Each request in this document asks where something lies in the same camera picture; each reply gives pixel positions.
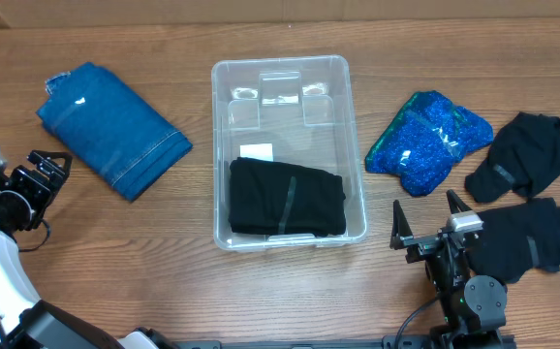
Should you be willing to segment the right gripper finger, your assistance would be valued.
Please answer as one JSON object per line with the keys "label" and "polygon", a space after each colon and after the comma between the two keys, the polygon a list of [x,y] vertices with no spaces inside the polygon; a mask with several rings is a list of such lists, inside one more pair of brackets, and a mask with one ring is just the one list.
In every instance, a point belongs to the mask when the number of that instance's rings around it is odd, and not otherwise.
{"label": "right gripper finger", "polygon": [[446,192],[446,195],[447,195],[447,200],[448,200],[451,214],[457,214],[460,212],[466,212],[472,210],[456,195],[456,193],[452,189],[449,189]]}
{"label": "right gripper finger", "polygon": [[413,239],[414,235],[398,200],[392,205],[392,229],[389,247],[398,250],[406,247],[406,240]]}

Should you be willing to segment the blue denim jeans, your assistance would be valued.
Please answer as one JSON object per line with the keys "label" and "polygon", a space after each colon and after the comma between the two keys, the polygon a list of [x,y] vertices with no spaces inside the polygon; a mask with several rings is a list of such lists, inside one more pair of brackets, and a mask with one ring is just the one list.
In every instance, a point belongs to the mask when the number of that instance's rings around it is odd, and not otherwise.
{"label": "blue denim jeans", "polygon": [[110,70],[86,62],[45,82],[44,128],[132,202],[193,148]]}

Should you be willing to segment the black garment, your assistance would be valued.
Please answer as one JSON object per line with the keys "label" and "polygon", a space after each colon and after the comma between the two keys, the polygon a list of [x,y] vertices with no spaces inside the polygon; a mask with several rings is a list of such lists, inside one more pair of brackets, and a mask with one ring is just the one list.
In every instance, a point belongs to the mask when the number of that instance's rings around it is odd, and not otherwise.
{"label": "black garment", "polygon": [[239,157],[230,164],[229,223],[235,233],[342,236],[342,177],[299,165]]}
{"label": "black garment", "polygon": [[465,189],[483,204],[510,191],[532,199],[559,175],[560,117],[521,112],[497,133]]}
{"label": "black garment", "polygon": [[475,273],[515,283],[531,269],[560,271],[560,206],[553,199],[485,210],[479,218],[480,243],[467,251]]}

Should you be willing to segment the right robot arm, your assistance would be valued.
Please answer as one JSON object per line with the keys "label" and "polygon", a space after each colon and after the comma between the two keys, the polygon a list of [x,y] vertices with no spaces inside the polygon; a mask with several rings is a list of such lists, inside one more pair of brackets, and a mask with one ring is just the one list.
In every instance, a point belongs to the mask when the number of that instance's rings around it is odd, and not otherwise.
{"label": "right robot arm", "polygon": [[[505,349],[514,348],[512,335],[501,335],[506,325],[507,286],[488,275],[473,275],[466,252],[480,242],[483,221],[460,198],[447,192],[451,216],[435,235],[415,237],[399,201],[393,202],[389,246],[406,251],[409,264],[424,262],[436,296],[415,310],[384,348]],[[405,335],[408,325],[425,309],[439,303],[445,324],[428,334]]]}

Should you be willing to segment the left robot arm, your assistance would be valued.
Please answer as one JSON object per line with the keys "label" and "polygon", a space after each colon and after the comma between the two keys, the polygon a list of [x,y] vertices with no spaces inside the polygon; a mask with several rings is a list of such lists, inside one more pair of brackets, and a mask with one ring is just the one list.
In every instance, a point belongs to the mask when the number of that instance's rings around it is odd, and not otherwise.
{"label": "left robot arm", "polygon": [[46,209],[70,175],[67,152],[33,150],[32,169],[10,174],[0,152],[0,348],[171,348],[159,333],[138,328],[117,339],[43,300],[20,261],[23,248],[15,234],[44,226]]}

